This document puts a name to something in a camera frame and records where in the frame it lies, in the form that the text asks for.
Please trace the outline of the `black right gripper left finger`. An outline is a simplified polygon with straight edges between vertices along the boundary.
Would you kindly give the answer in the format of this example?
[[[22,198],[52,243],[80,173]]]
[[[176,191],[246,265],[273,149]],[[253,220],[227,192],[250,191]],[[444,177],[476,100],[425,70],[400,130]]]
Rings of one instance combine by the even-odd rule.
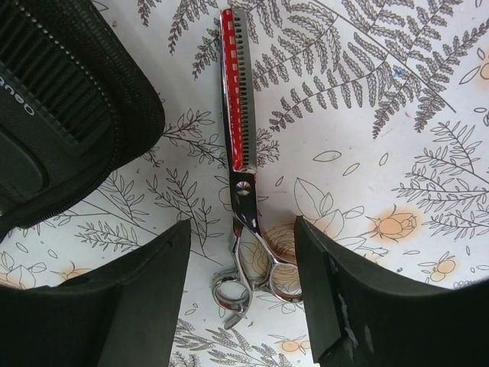
[[[3,366],[166,366],[190,253],[179,221],[56,287],[1,289]]]

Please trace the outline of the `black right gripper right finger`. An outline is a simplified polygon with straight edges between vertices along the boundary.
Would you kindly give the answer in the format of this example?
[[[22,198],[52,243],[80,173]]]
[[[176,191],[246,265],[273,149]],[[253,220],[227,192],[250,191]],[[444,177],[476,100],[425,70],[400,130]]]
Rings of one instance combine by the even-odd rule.
[[[488,282],[458,290],[396,274],[303,217],[295,252],[314,363],[486,366]]]

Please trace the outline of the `silver thinning scissors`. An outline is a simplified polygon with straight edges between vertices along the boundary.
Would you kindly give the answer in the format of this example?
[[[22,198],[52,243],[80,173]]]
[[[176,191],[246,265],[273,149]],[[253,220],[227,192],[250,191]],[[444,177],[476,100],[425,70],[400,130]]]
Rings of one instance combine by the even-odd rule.
[[[257,129],[246,12],[226,8],[219,16],[221,42],[222,119],[232,208],[233,240],[228,249],[234,268],[213,278],[212,296],[231,312],[225,330],[234,328],[249,311],[255,291],[296,304],[301,293],[288,293],[276,283],[276,273],[297,270],[296,260],[278,255],[261,233],[257,208]],[[252,281],[240,258],[241,237],[248,231],[257,240],[269,266],[260,281]]]

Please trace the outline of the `black zippered tool case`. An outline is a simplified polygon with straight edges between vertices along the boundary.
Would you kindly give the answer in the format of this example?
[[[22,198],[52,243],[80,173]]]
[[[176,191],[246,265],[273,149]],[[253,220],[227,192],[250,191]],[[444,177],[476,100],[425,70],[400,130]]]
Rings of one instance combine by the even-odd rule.
[[[93,3],[1,3],[2,234],[71,208],[164,126],[157,92]]]

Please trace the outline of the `black wide tooth comb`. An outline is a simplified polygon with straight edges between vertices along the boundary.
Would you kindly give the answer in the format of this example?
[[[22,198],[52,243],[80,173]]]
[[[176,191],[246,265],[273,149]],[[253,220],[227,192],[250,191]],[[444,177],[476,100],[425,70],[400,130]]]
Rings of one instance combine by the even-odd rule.
[[[112,123],[95,77],[18,1],[1,3],[1,90],[76,156]]]

